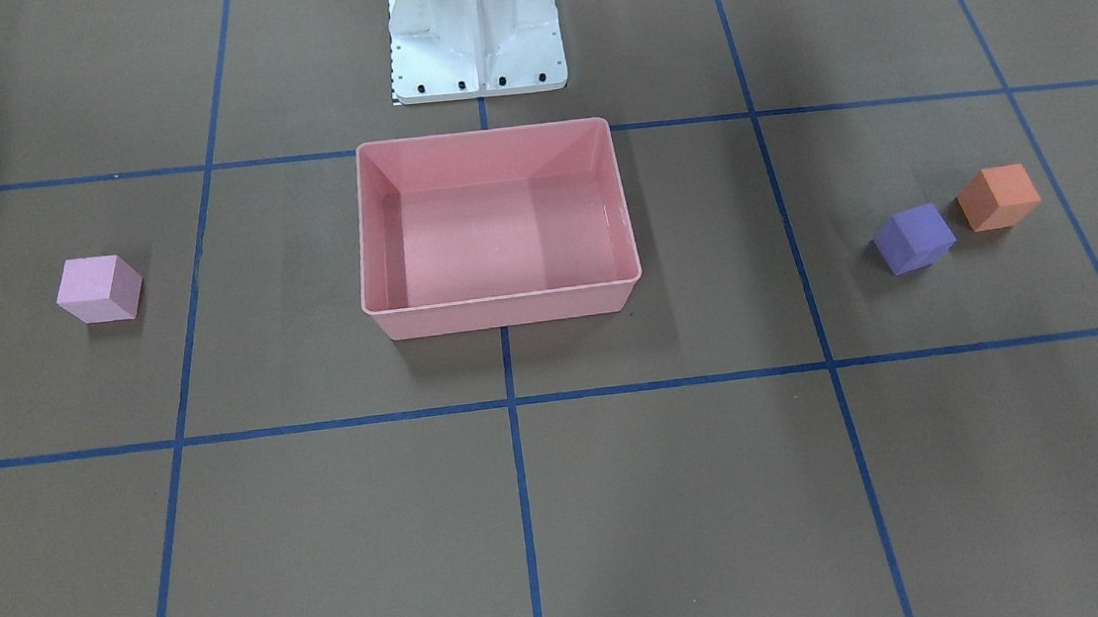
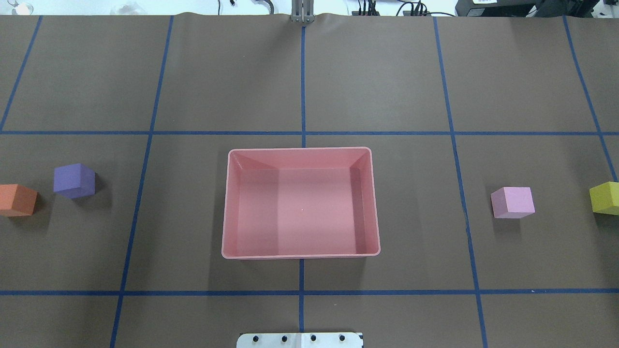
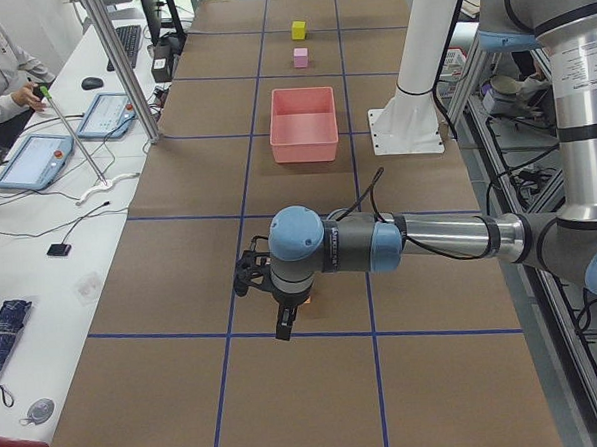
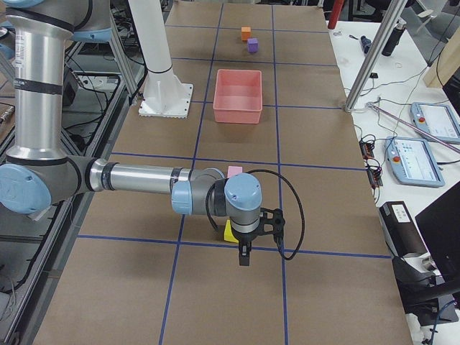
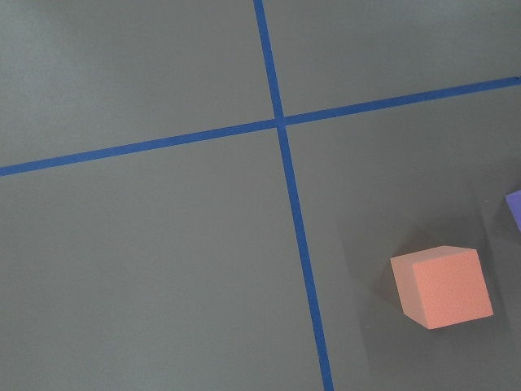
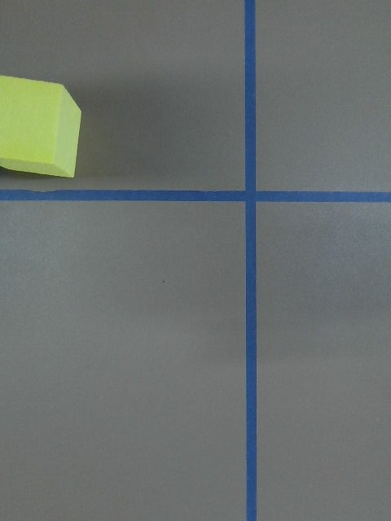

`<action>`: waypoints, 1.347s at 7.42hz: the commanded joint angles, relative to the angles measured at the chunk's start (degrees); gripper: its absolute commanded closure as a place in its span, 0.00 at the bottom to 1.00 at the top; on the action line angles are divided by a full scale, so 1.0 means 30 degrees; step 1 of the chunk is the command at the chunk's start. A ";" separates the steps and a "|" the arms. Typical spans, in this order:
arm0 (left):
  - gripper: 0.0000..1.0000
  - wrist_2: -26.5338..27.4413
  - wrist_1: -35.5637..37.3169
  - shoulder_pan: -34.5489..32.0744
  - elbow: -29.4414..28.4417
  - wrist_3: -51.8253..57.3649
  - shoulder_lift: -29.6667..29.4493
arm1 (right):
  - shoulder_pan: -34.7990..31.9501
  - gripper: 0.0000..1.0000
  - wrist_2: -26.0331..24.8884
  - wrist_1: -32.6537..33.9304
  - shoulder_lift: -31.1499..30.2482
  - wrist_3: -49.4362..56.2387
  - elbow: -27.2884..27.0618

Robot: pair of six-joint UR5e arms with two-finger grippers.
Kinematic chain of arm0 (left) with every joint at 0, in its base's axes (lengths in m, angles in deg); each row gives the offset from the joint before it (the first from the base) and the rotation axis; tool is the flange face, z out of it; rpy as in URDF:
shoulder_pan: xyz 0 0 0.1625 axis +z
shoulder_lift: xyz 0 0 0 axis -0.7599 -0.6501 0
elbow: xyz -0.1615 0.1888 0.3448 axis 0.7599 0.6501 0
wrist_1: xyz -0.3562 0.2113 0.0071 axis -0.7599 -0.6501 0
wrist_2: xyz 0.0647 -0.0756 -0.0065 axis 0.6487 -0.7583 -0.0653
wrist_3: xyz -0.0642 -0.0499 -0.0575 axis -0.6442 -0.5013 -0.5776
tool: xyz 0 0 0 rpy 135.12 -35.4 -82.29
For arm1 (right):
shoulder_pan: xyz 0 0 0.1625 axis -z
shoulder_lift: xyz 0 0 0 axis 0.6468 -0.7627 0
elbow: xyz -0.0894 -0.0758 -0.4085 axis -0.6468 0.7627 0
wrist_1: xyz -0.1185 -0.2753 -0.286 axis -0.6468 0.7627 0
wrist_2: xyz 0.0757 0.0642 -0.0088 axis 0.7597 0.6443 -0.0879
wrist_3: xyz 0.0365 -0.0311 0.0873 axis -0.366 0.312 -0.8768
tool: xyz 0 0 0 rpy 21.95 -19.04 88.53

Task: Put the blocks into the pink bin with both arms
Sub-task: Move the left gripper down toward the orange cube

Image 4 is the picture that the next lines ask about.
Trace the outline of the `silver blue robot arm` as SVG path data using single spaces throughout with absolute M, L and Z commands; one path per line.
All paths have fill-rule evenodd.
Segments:
M 164 193 L 179 214 L 227 216 L 249 264 L 263 229 L 262 191 L 255 176 L 225 178 L 217 169 L 123 165 L 67 155 L 62 129 L 65 43 L 107 42 L 108 1 L 7 1 L 15 30 L 15 143 L 1 166 L 1 204 L 16 213 L 45 210 L 66 198 L 101 190 Z

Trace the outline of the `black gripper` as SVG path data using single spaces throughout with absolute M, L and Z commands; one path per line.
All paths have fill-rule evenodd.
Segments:
M 259 236 L 259 234 L 256 231 L 251 231 L 249 233 L 241 233 L 234 229 L 233 236 L 238 240 L 239 265 L 249 266 L 252 242 Z

